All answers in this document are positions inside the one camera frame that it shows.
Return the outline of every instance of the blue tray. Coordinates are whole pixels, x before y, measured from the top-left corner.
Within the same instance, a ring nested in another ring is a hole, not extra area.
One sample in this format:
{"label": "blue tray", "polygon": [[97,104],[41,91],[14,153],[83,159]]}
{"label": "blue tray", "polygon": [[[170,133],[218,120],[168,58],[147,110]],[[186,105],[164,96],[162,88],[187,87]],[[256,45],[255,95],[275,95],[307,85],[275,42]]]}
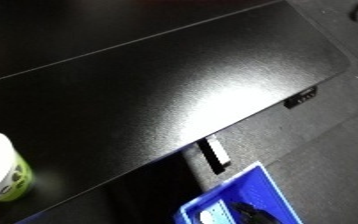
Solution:
{"label": "blue tray", "polygon": [[175,222],[200,224],[201,212],[207,212],[213,220],[210,223],[236,224],[239,215],[230,208],[232,202],[246,202],[265,210],[283,224],[302,223],[260,162],[180,207]]}

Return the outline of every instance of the black plastic panel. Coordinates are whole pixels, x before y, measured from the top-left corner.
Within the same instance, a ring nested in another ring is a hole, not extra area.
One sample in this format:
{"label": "black plastic panel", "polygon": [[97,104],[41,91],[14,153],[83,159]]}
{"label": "black plastic panel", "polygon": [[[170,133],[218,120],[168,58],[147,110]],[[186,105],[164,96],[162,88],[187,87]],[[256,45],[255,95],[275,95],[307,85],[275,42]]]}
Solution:
{"label": "black plastic panel", "polygon": [[281,2],[0,81],[0,132],[38,187],[25,218],[225,128],[348,66]]}

